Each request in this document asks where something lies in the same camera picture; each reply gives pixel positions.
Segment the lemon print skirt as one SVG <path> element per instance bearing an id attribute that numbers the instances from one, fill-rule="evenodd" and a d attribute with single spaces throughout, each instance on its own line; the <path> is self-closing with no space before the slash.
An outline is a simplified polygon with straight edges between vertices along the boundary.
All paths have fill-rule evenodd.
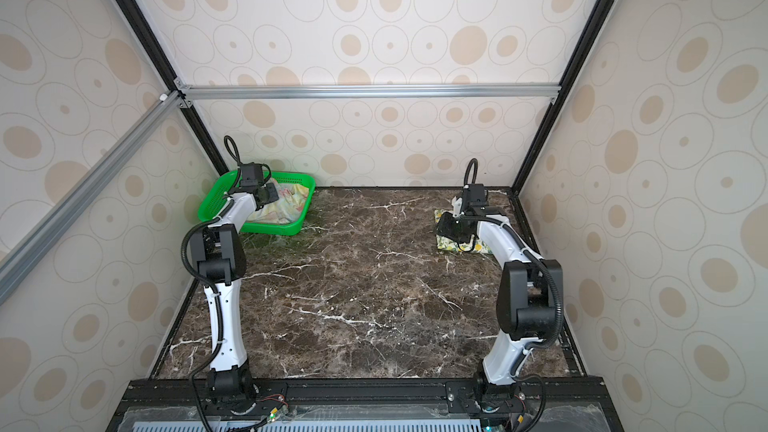
<path id="1" fill-rule="evenodd" d="M 490 254 L 490 248 L 476 235 L 473 225 L 458 220 L 451 211 L 435 210 L 435 233 L 439 250 Z"/>

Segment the pastel floral skirt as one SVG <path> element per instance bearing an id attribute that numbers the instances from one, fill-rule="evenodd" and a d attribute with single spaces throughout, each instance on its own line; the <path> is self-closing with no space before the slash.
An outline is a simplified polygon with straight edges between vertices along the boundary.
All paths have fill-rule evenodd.
<path id="1" fill-rule="evenodd" d="M 310 189 L 298 183 L 280 183 L 274 178 L 280 199 L 252 213 L 247 221 L 258 224 L 287 225 L 296 222 L 304 210 Z"/>

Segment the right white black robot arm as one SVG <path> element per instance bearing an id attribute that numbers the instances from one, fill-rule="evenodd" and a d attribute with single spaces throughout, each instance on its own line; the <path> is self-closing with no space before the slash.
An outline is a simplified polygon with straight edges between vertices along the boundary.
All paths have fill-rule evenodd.
<path id="1" fill-rule="evenodd" d="M 483 359 L 487 383 L 510 385 L 528 356 L 557 342 L 564 325 L 562 267 L 535 252 L 506 216 L 491 207 L 479 183 L 465 184 L 442 214 L 438 235 L 456 245 L 486 245 L 501 268 L 496 298 L 499 332 Z"/>

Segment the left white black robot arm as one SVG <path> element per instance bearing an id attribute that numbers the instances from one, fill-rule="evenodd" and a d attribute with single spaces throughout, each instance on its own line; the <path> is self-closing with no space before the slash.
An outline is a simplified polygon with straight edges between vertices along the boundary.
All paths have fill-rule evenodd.
<path id="1" fill-rule="evenodd" d="M 205 362 L 206 387 L 219 398 L 251 399 L 257 394 L 241 329 L 240 290 L 247 259 L 240 231 L 253 213 L 279 199 L 271 177 L 265 164 L 240 164 L 220 210 L 182 241 L 182 263 L 204 286 L 209 307 L 212 352 Z"/>

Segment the green plastic basket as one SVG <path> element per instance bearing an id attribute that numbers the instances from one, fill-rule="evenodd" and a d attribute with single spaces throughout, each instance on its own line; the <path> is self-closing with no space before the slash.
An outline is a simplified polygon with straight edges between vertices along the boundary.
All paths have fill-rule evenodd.
<path id="1" fill-rule="evenodd" d="M 207 221 L 224 207 L 236 171 L 228 172 L 213 184 L 198 208 L 198 218 Z M 271 183 L 276 185 L 279 199 L 251 214 L 241 228 L 242 233 L 267 235 L 296 235 L 302 228 L 309 211 L 315 179 L 296 172 L 272 172 Z"/>

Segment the back aluminium rail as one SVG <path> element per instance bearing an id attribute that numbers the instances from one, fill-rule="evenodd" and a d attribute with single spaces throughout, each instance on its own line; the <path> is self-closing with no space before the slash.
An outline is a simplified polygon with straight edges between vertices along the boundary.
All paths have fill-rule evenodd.
<path id="1" fill-rule="evenodd" d="M 361 100 L 442 98 L 556 98 L 556 83 L 490 84 L 379 84 L 379 85 L 280 85 L 191 86 L 181 92 L 191 100 Z"/>

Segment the aluminium rail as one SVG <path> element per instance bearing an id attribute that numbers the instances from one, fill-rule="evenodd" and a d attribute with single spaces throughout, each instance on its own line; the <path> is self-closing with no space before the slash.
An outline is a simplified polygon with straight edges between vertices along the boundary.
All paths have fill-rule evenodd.
<path id="1" fill-rule="evenodd" d="M 556 83 L 490 84 L 379 84 L 379 85 L 280 85 L 191 86 L 181 92 L 191 100 L 361 100 L 442 98 L 556 98 Z"/>
<path id="2" fill-rule="evenodd" d="M 89 169 L 1 263 L 1 301 L 6 302 L 49 250 L 137 153 L 169 112 L 178 109 L 181 93 L 169 91 Z"/>

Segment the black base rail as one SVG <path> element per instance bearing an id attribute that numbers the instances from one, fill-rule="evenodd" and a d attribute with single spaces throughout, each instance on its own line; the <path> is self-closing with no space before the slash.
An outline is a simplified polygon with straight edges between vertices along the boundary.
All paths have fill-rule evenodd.
<path id="1" fill-rule="evenodd" d="M 131 382 L 110 431 L 620 431 L 597 377 L 261 379 L 250 391 L 202 380 Z"/>

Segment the left black frame post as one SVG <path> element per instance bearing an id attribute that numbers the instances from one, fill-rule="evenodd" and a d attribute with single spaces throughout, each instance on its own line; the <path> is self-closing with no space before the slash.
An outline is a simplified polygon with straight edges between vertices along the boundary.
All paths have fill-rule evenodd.
<path id="1" fill-rule="evenodd" d="M 202 147 L 205 155 L 211 165 L 219 175 L 224 175 L 229 168 L 219 151 L 219 148 L 213 141 L 207 126 L 204 124 L 201 115 L 196 110 L 193 103 L 186 98 L 181 91 L 180 79 L 171 61 L 169 60 L 165 49 L 161 45 L 152 26 L 142 11 L 137 0 L 114 0 L 124 19 L 127 21 L 130 29 L 134 33 L 138 42 L 142 46 L 145 54 L 149 58 L 154 70 L 158 73 L 162 83 L 171 92 L 178 92 L 182 97 L 181 113 L 190 127 L 198 144 Z"/>

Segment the black frame post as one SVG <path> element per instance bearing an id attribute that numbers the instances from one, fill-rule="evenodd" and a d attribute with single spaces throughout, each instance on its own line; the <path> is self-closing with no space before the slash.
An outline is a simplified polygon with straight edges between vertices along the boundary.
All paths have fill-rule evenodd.
<path id="1" fill-rule="evenodd" d="M 124 19 L 127 21 L 130 29 L 134 33 L 138 42 L 142 46 L 145 54 L 149 58 L 154 70 L 158 73 L 162 83 L 171 92 L 178 92 L 182 97 L 181 113 L 190 127 L 198 144 L 202 147 L 205 155 L 211 165 L 219 175 L 224 175 L 229 168 L 219 151 L 219 148 L 213 141 L 207 126 L 204 124 L 201 115 L 196 110 L 193 103 L 186 98 L 181 91 L 180 79 L 171 61 L 169 60 L 165 49 L 161 45 L 152 26 L 142 11 L 137 0 L 114 0 Z"/>
<path id="2" fill-rule="evenodd" d="M 511 186 L 510 192 L 513 197 L 521 195 L 615 2 L 616 0 L 596 0 L 590 15 L 587 17 L 586 24 L 559 81 L 559 93 L 548 106 L 533 141 L 527 150 L 522 166 Z"/>

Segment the left aluminium rail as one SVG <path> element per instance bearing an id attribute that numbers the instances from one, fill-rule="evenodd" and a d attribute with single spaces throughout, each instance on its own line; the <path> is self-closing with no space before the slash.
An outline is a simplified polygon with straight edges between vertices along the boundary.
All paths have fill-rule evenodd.
<path id="1" fill-rule="evenodd" d="M 181 93 L 169 91 L 89 169 L 1 263 L 1 301 L 6 302 L 49 250 L 137 153 L 169 112 L 178 109 Z"/>

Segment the right black frame post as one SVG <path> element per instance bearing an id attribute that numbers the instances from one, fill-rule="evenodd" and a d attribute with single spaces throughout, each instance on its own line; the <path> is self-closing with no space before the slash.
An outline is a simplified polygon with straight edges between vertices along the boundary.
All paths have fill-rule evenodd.
<path id="1" fill-rule="evenodd" d="M 513 197 L 521 195 L 615 2 L 616 0 L 596 0 L 590 15 L 587 17 L 586 24 L 559 81 L 559 93 L 548 106 L 533 141 L 527 150 L 522 166 L 511 186 L 510 192 Z"/>

